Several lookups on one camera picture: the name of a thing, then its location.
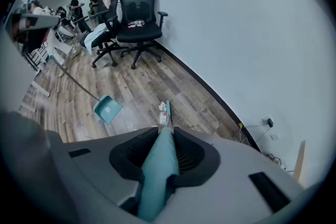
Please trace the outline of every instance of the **black office chair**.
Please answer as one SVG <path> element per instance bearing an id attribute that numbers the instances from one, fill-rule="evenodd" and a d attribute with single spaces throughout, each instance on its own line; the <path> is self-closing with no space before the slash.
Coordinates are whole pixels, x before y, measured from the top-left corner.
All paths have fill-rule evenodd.
<path id="1" fill-rule="evenodd" d="M 111 60 L 112 60 L 112 66 L 117 66 L 117 62 L 115 61 L 111 51 L 113 50 L 120 50 L 120 49 L 127 49 L 127 46 L 119 46 L 116 42 L 113 42 L 111 39 L 116 38 L 116 34 L 120 29 L 120 24 L 118 22 L 117 17 L 117 3 L 118 0 L 111 0 L 110 8 L 107 9 L 105 7 L 105 4 L 103 3 L 103 0 L 98 0 L 98 13 L 90 16 L 90 19 L 98 17 L 99 22 L 104 22 L 107 26 L 108 32 L 103 32 L 100 36 L 98 36 L 93 42 L 92 42 L 92 48 L 99 47 L 97 50 L 98 57 L 92 62 L 92 67 L 96 68 L 96 62 L 102 58 L 105 54 L 109 54 Z M 87 35 L 84 35 L 79 43 L 85 47 L 84 40 L 87 37 Z"/>
<path id="2" fill-rule="evenodd" d="M 156 46 L 157 43 L 154 39 L 162 36 L 162 23 L 163 17 L 168 16 L 166 12 L 158 12 L 160 14 L 160 26 L 156 24 L 156 17 L 154 13 L 155 0 L 120 0 L 122 9 L 121 28 L 118 32 L 118 41 L 127 43 L 137 43 L 137 46 L 124 50 L 120 53 L 120 57 L 124 56 L 124 53 L 137 51 L 132 69 L 135 69 L 135 63 L 137 62 L 140 54 L 143 51 L 157 57 L 157 61 L 161 62 L 161 57 L 153 52 L 150 47 Z M 142 27 L 129 28 L 128 23 L 135 20 L 142 19 L 145 21 L 145 25 Z"/>

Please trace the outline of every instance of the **blue dustpan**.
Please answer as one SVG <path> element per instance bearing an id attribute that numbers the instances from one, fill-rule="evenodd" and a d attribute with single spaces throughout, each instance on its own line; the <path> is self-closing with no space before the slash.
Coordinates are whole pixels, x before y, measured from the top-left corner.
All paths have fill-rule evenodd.
<path id="1" fill-rule="evenodd" d="M 58 65 L 60 69 L 63 70 L 63 72 L 81 89 L 86 92 L 88 95 L 90 95 L 92 98 L 96 99 L 98 101 L 97 104 L 94 105 L 93 110 L 95 114 L 106 124 L 110 124 L 111 121 L 114 119 L 114 117 L 119 113 L 119 111 L 122 109 L 122 105 L 120 105 L 117 101 L 112 99 L 112 97 L 108 95 L 104 95 L 102 98 L 98 99 L 95 97 L 91 92 L 89 92 L 87 89 L 85 89 L 77 80 L 75 80 L 72 75 L 70 75 L 67 70 L 53 57 L 53 55 L 50 56 L 52 60 Z"/>

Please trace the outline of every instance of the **chair seat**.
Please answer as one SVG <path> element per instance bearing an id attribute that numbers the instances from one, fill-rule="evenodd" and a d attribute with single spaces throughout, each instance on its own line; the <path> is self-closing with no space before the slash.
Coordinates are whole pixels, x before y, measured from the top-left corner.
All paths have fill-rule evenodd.
<path id="1" fill-rule="evenodd" d="M 156 39 L 162 36 L 161 29 L 156 23 L 145 24 L 142 27 L 129 28 L 128 26 L 122 26 L 118 32 L 117 39 L 120 42 L 127 43 L 139 43 L 152 39 Z"/>
<path id="2" fill-rule="evenodd" d="M 85 43 L 84 40 L 85 38 L 88 36 L 88 34 L 84 35 L 80 40 L 79 43 L 85 47 Z M 110 42 L 111 38 L 113 38 L 111 36 L 110 32 L 103 32 L 101 35 L 99 35 L 98 37 L 95 38 L 95 40 L 92 42 L 92 48 L 97 47 L 99 45 L 101 45 L 103 42 Z"/>

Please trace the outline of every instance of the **wooden floor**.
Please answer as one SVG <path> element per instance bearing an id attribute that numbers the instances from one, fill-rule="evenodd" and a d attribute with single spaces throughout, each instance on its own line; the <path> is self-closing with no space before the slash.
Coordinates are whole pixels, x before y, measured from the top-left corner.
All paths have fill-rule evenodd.
<path id="1" fill-rule="evenodd" d="M 174 126 L 187 127 L 230 140 L 239 140 L 239 128 L 217 101 L 182 67 L 161 50 L 162 62 L 143 52 L 130 69 L 134 53 L 124 58 L 113 52 L 118 63 L 111 66 L 105 55 L 93 69 L 96 57 L 79 49 L 69 61 L 69 72 L 94 95 L 110 95 L 123 105 L 111 125 L 105 125 L 93 112 L 96 101 L 76 86 L 49 60 L 36 82 L 50 92 L 46 97 L 30 87 L 24 102 L 36 108 L 20 113 L 39 122 L 45 129 L 58 132 L 64 142 L 83 141 L 118 135 L 149 126 L 159 126 L 159 104 L 171 100 Z M 244 135 L 241 140 L 248 143 Z"/>

